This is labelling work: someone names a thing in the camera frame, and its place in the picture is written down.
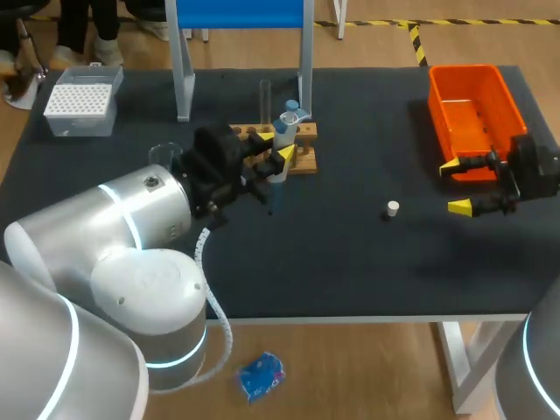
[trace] orange bin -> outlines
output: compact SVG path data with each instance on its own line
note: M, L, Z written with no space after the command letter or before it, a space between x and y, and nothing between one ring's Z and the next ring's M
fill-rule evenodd
M492 147L505 159L511 137L527 133L496 66L432 67L428 106L446 162L484 155ZM496 179L486 168L453 177L459 181Z

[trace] white coiled cable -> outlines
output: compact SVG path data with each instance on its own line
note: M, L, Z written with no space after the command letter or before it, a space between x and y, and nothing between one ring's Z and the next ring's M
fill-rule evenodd
M205 382L216 375L218 372L220 372L228 362L232 348L234 347L234 333L231 331L231 325L229 324L228 317L226 317L226 313L221 309L218 300L210 290L210 284L208 284L207 278L204 274L204 269L202 267L202 251L204 250L204 245L207 243L208 236L210 236L210 230L207 228L202 229L199 239L196 241L196 249L194 250L194 261L196 262L196 265L199 267L200 272L202 273L202 278L204 278L204 284L206 285L206 299L208 300L210 306L212 306L213 311L216 313L218 322L220 322L221 328L224 331L224 353L221 355L220 360L218 360L216 366L214 366L212 369L207 371L205 374L202 374L201 376L195 376L186 383L186 386Z

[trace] black table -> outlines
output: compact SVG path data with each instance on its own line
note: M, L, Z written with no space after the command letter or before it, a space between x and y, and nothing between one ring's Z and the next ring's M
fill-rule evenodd
M554 144L520 71L502 67L539 142ZM171 72L127 72L112 137L57 138L42 116L45 83L0 187L0 228L147 164L162 142L188 147L193 128L258 122L260 79L273 109L296 96L291 70L197 73L192 121L176 123ZM269 217L247 197L212 233L205 271L234 319L523 314L560 272L560 202L468 219L446 202L485 191L438 178L444 162L427 109L425 68L318 69L313 118L319 173L293 176ZM398 215L382 221L389 200ZM200 230L171 246L192 255Z

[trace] blue plastic bag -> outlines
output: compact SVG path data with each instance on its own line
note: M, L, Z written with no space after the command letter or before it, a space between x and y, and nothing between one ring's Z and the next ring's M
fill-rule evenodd
M249 403L267 395L284 380L284 365L272 353L263 353L237 373Z

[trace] floor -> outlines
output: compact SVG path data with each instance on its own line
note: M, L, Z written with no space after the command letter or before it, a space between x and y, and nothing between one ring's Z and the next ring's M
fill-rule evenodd
M560 18L552 0L348 0L348 20L442 18ZM316 19L333 20L329 0L316 0ZM52 2L44 16L56 16ZM39 50L55 44L53 23L30 23ZM344 41L333 28L316 28L316 67L408 67L417 59L407 31L395 26L349 27ZM559 114L560 26L528 24L421 26L430 65L515 64L556 138ZM165 43L124 24L119 36L127 68L170 66ZM294 45L286 54L277 48ZM197 68L295 67L296 31L211 31L190 44ZM26 113L0 102L0 177L25 126ZM471 332L472 325L465 325ZM207 384L174 395L152 397L147 420L186 417L233 419L452 420L451 391L434 325L239 326L234 353L224 372ZM211 329L208 365L221 350L221 333ZM279 356L285 383L249 406L235 383L235 370L263 351ZM491 400L472 420L499 420Z

